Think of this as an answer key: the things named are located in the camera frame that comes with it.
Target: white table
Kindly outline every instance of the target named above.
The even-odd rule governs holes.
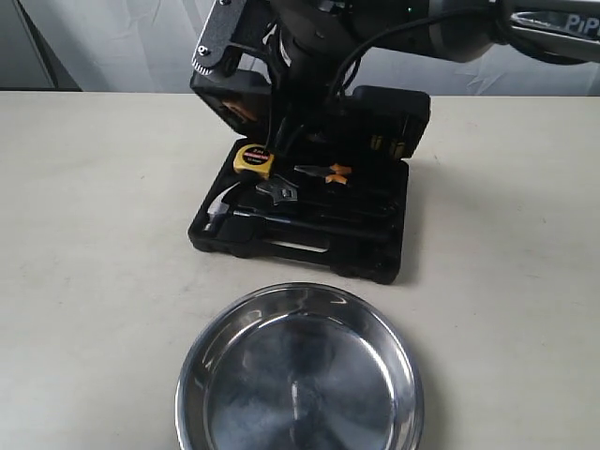
[[[599,119],[593,98],[435,98],[382,287],[192,248],[234,139],[194,96],[0,94],[0,448],[176,449],[193,339],[313,281],[412,344],[423,450],[597,449]]]

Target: white wall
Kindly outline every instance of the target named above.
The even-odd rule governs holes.
[[[189,59],[211,0],[22,0],[57,56],[88,91],[188,92]],[[371,52],[358,83],[432,95],[600,95],[598,65],[553,67],[496,47],[457,65]]]

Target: yellow tape measure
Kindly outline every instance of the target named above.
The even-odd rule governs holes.
[[[266,180],[271,173],[273,161],[275,157],[264,148],[264,145],[251,143],[239,149],[233,161],[233,169],[236,173],[255,172]]]

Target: black tool case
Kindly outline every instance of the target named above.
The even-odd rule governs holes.
[[[191,86],[224,121],[247,136],[237,141],[189,227],[193,246],[238,258],[276,257],[329,267],[344,277],[390,284],[401,262],[410,158],[429,120],[424,93],[362,86],[348,97],[343,113],[326,129],[297,145],[293,157],[276,158],[274,177],[298,187],[298,201],[274,204],[257,191],[263,180],[236,173],[238,150],[264,143],[270,90],[254,72],[233,84],[212,83],[195,74]],[[257,119],[238,116],[223,102],[236,101]],[[294,170],[296,165],[352,167],[348,186],[326,184]],[[219,196],[227,212],[214,222],[208,211]]]

